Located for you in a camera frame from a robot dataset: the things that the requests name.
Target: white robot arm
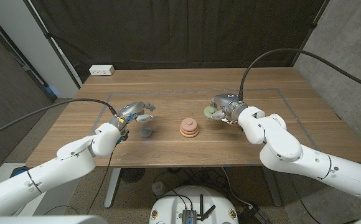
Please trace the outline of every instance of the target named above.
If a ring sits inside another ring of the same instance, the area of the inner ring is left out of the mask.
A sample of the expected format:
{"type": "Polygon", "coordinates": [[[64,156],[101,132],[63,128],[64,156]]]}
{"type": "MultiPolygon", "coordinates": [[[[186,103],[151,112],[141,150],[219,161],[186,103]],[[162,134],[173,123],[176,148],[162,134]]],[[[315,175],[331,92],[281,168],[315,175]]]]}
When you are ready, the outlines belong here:
{"type": "Polygon", "coordinates": [[[57,157],[0,183],[0,216],[10,215],[20,207],[56,186],[83,177],[96,164],[93,157],[109,156],[121,140],[126,140],[126,126],[132,120],[145,123],[154,116],[149,103],[135,102],[125,106],[109,122],[96,129],[96,135],[68,143],[57,151],[57,157]]]}
{"type": "MultiPolygon", "coordinates": [[[[361,198],[361,164],[304,146],[289,132],[277,114],[265,113],[239,101],[237,95],[218,95],[211,100],[223,114],[238,120],[247,140],[266,143],[260,152],[264,166],[271,170],[311,177],[331,187],[361,198]]],[[[210,119],[223,119],[223,116],[210,119]]]]}

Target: table surface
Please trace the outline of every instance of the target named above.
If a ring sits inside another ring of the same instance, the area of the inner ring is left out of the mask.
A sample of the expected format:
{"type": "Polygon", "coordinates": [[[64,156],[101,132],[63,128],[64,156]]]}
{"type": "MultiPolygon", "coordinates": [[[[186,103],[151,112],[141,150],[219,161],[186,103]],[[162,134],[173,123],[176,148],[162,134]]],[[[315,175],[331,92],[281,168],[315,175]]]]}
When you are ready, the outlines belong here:
{"type": "MultiPolygon", "coordinates": [[[[139,136],[142,124],[132,122],[127,141],[113,154],[113,167],[261,166],[263,145],[250,144],[237,125],[209,121],[203,114],[217,94],[238,93],[244,68],[178,70],[116,70],[112,76],[93,77],[76,98],[109,102],[119,110],[134,101],[156,106],[157,118],[148,138],[139,136]],[[179,133],[184,118],[197,120],[200,133],[185,138],[179,133]]],[[[361,141],[294,68],[253,68],[244,84],[244,101],[277,113],[301,144],[361,163],[361,141]]],[[[65,144],[94,133],[109,121],[110,111],[97,103],[70,103],[28,158],[37,166],[56,156],[65,144]]],[[[107,166],[110,157],[95,158],[107,166]]]]}

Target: electrical outlet box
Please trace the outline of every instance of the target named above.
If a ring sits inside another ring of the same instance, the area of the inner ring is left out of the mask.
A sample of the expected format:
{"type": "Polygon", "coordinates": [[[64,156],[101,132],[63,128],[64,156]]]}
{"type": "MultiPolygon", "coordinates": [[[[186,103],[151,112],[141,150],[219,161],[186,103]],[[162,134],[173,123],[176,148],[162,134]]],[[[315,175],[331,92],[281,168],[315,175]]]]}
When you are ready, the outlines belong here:
{"type": "Polygon", "coordinates": [[[113,65],[92,65],[89,72],[91,75],[112,75],[114,67],[113,65]]]}

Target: black curtain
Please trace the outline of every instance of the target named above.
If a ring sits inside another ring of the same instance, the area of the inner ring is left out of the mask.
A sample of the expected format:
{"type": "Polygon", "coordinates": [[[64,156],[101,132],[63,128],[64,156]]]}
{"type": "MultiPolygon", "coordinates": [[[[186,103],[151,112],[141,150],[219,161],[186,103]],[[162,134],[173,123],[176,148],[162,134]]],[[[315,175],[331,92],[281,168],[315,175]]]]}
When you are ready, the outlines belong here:
{"type": "MultiPolygon", "coordinates": [[[[247,67],[299,48],[324,0],[32,0],[82,82],[93,64],[115,69],[247,67]]],[[[259,67],[288,67],[295,54],[259,67]]]]}

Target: green ring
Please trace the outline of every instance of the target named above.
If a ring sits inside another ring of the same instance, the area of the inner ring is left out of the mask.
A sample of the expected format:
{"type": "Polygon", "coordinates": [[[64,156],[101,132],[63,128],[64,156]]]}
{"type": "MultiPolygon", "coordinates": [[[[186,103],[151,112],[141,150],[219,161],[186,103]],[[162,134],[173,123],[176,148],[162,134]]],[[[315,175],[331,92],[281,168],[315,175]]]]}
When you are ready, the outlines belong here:
{"type": "Polygon", "coordinates": [[[218,110],[216,108],[214,108],[213,106],[208,106],[208,107],[204,108],[204,115],[207,118],[210,118],[212,116],[212,114],[214,114],[217,111],[218,110]]]}

